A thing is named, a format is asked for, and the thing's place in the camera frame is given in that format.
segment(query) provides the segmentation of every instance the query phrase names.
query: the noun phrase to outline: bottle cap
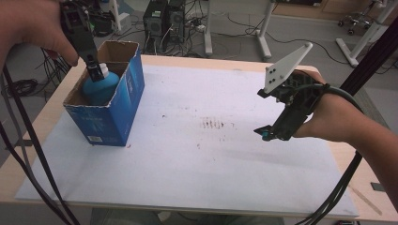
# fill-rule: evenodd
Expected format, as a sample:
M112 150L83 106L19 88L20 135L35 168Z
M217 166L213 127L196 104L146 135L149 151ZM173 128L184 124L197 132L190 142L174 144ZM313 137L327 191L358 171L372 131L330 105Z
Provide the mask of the bottle cap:
M100 70L102 71L103 78L108 77L108 75L109 75L109 70L108 70L108 67L106 67L106 64L101 63L101 64L99 64L99 66L100 66Z

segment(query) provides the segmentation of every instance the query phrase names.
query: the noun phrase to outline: black cable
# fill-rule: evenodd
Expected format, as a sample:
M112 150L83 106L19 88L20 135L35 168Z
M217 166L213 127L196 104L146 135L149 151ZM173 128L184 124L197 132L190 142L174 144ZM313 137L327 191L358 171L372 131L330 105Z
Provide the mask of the black cable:
M189 218L184 216L182 213L178 213L182 218L185 218L186 220L192 221L192 222L197 222L199 221L199 219L195 219L195 218Z
M4 84L4 79L3 79L3 75L0 74L0 89L4 90L5 88L5 84ZM16 116L13 113L12 107L10 105L9 99L6 96L3 96L3 99L6 103L6 107L8 108L8 112L9 115L11 117L12 122L14 123L14 126L17 130L17 134L19 137L19 142L21 142L21 140L23 139L23 135L21 132L21 129L18 125L18 121ZM22 148L22 152L23 152L23 157L24 157L24 161L21 159L21 157L19 156L19 154L15 151L14 146L12 146L11 142L9 141L8 135L6 133L6 130L3 128L2 124L0 124L0 133L1 136L3 138L4 143L6 144L6 147L8 149L8 151L10 152L10 154L17 160L17 162L21 165L21 167L23 168L24 173L26 174L26 177L28 177L28 179L31 181L33 187L35 188L35 190L38 192L38 194L40 195L41 199L50 207L50 209L56 213L64 222L68 223L68 220L65 218L65 216L63 215L63 213L59 210L59 208L57 207L55 201L53 201L48 195L47 193L43 190L43 188L40 186L40 184L38 183L35 175L33 175L32 169L30 168L30 163L29 163L29 158L26 154L26 149L25 146L23 144L23 142L21 142L21 148Z
M279 3L277 3L277 4L275 5L275 7L274 7L274 9L272 10L272 12L275 11L275 9L278 7L278 5L279 5Z
M54 82L54 77L56 77L58 79L58 82L61 83L63 77L67 75L67 73L71 68L71 66L65 61L63 57L59 56L57 59L52 59L50 61L51 58L49 55L47 55L44 49L41 49L41 52L44 57L44 62L39 66L37 66L36 68L43 66L44 72L46 73L47 76L47 81L45 83L39 83L38 86L41 85L39 90L36 90L34 93L28 96L35 96L36 94L44 90L44 88L46 88L50 83L53 83L54 87L57 87L58 84Z
M390 69L392 69L392 67L394 67L394 66L395 66L395 64L392 64L390 67L385 68L385 70L383 72L376 72L376 74L385 74L388 71L390 71Z
M19 97L26 97L35 91L36 87L38 86L38 81L35 79L19 80L14 82L12 86L15 88ZM12 96L8 85L6 86L5 92L8 94L8 96Z
M360 108L359 104L355 101L355 99L348 94L345 90L337 88L337 87L332 87L328 84L309 84L309 85L302 85L299 88L296 88L295 91L298 92L300 90L304 89L317 89L317 90L323 90L325 93L330 93L334 95L338 95L351 104L353 104L358 110L360 110L362 113L362 109ZM319 222L325 215L327 215L330 210L333 209L333 207L340 201L340 199L343 197L344 192L346 188L348 187L348 184L352 178L352 176L355 173L355 170L358 168L360 165L360 162L362 160L362 156L358 151L356 151L356 154L354 158L352 159L351 163L348 165L347 169L345 170L344 174L342 175L341 179L337 183L336 187L334 190L330 193L330 195L325 199L325 201L321 204L321 206L311 215L303 219L302 221L296 223L296 225L305 223L306 225L312 225L316 224Z
M202 13L202 18L203 18L204 15L203 15L203 10L202 10L202 4L200 3L200 1L201 1L201 0L198 1L198 2L199 2L199 8L200 8L200 12Z
M346 63L346 62L342 62L342 61L339 61L339 60L333 58L333 57L330 55L329 51L328 51L323 45L321 45L321 44L319 44L319 43L317 43L317 42L315 42L315 41L313 41L313 40L309 40L309 39L300 39L300 38L299 38L299 39L292 39L292 40L287 40L287 41L281 41L281 40L276 39L276 38L273 37L272 35L270 35L268 32L266 32L266 34L267 34L270 38L272 38L274 41L279 42L279 43L283 43L283 44L290 43L290 42L294 42L294 41L305 41L305 42L310 41L310 42L312 42L313 44L315 44L315 45L321 47L321 48L326 52L326 54L328 55L328 57L329 57L331 60L333 60L334 62L339 63L339 64L348 65L348 63Z
M24 108L24 106L23 106L23 104L21 102L21 99L18 97L17 93L12 88L12 80L11 80L11 76L9 75L7 66L4 66L3 72L4 72L4 75L5 75L5 78L6 78L6 81L7 81L8 85L11 87L12 95L14 96L14 100L15 100L15 104L17 105L18 110L20 111L21 117L23 119L23 123L24 123L24 125L26 127L26 130L29 133L29 136L30 136L31 140L32 140L32 144L35 146L35 150L36 150L36 152L38 154L38 159L40 160L41 165L42 165L44 171L46 172L46 175L47 175L47 177L48 177L48 179L50 181L50 184L51 184L51 186L53 188L53 191L55 192L56 197L61 202L64 210L67 212L67 214L68 214L69 218L72 220L73 224L80 224L79 221L77 220L77 218L73 215L73 213L68 208L68 206L65 203L65 201L62 199L61 194L59 193L59 190L58 190L58 187L57 187L57 185L55 183L53 174L51 173L50 166L49 166L49 164L47 162L46 157L44 156L44 152L43 152L43 150L41 148L41 145L40 145L40 142L38 140L38 136L37 136L35 130L33 129L32 123L31 123L31 121L29 119L29 116L27 115L27 112L26 112L26 110L25 110L25 108Z
M196 29L190 29L189 31L188 31L188 38L187 38L187 40L190 42L190 44L191 44L191 46L189 47L189 49L187 49L187 53L189 53L191 50L192 50L192 48L193 48L193 42L192 42L192 35L193 34L191 34L191 31L193 30L193 34L195 34L196 33Z
M188 9L188 11L184 14L184 18L187 18L188 13L190 13L190 11L192 10L192 8L195 6L196 0L194 0L194 1L192 1L192 2L193 2L192 6L191 6L190 9Z
M129 36L131 34L140 33L140 32L144 32L144 31L145 30L132 31L132 32L127 33L126 35L123 35L123 36L119 37L117 40L120 40L121 38L125 38L126 36Z
M185 3L184 6L189 5L191 3L194 3L194 2L196 2L196 0L192 0L192 1L188 2L188 3Z
M14 147L12 146L11 142L9 141L8 135L6 134L5 129L3 128L3 125L0 123L0 135L3 138L3 141L10 152L10 154L17 160L17 162L20 164L21 168L23 169L24 173L26 174L26 177L31 181L33 187L35 190L38 192L38 195L41 197L41 199L49 206L49 208L59 217L62 219L63 222L66 224L70 224L68 219L65 217L65 215L62 214L62 212L59 210L56 205L54 205L51 200L47 198L47 196L41 191L41 189L37 186L35 180L33 180L32 176L30 175L28 169L26 168L26 165L24 164L23 160L20 158L18 153L15 151Z
M259 24L257 24L256 26L253 26L253 25L250 25L250 24L244 24L244 23L240 23L240 22L235 22L235 21L233 21L233 20L229 17L229 14L228 14L227 18L228 18L228 20L229 20L230 22L232 22L232 23L235 23L235 24L238 24L238 25L249 26L249 28L245 30L245 33L246 33L245 35L235 35L235 36L225 35L225 36L228 36L228 37L239 37L239 36L252 35L253 32L254 32L255 30L257 30L258 26L259 26L259 25L263 22L263 20L264 20L264 19L263 19L263 20L262 20ZM321 47L321 48L326 52L326 54L328 55L328 57L329 57L331 60L333 60L333 61L335 61L335 62L337 62L337 63L340 63L340 64L348 65L348 63L346 63L346 62L341 62L341 61L339 61L339 60L337 60L337 59L334 59L334 58L330 55L329 51L328 51L323 45L321 45L321 44L319 44L319 43L317 43L317 42L315 42L315 41L308 40L308 39L292 39L292 40L287 40L287 41L281 41L281 40L278 40L278 39L276 39L275 37L273 37L273 36L272 36L270 33L268 33L268 32L266 32L266 34L267 34L270 38L272 38L274 41L279 42L279 43L283 43L283 44L290 43L290 42L294 42L294 41L306 41L306 42L310 41L310 42L314 43L315 45L318 45L319 47Z

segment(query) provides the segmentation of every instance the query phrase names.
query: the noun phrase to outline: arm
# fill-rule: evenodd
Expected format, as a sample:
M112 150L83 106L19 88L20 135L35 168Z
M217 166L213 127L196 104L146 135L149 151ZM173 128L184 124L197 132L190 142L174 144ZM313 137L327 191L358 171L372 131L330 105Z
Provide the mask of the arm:
M363 115L342 97L325 94L313 118L295 137L345 142L359 151L398 211L398 136Z
M0 0L0 21L0 68L12 46L23 42L49 50L51 57L60 53L70 65L77 65L77 52L60 26L58 1Z

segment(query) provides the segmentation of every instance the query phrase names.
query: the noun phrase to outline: hand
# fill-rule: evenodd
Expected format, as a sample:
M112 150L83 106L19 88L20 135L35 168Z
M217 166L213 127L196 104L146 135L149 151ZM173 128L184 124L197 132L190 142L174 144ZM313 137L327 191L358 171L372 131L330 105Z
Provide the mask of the hand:
M314 79L325 83L317 72L306 71ZM352 142L355 128L365 116L344 98L325 94L319 100L313 117L303 124L295 138L315 137L332 142Z
M79 56L65 37L60 25L59 1L1 0L7 7L8 21L18 26L13 32L14 43L31 43L48 50L52 58L59 53L72 66Z

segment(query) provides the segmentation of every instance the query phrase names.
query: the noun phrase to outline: forearm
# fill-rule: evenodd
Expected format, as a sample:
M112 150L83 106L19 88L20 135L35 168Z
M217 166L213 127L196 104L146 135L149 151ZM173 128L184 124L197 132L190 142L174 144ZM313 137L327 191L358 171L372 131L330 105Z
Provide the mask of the forearm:
M398 136L363 116L348 143L369 163L398 211Z

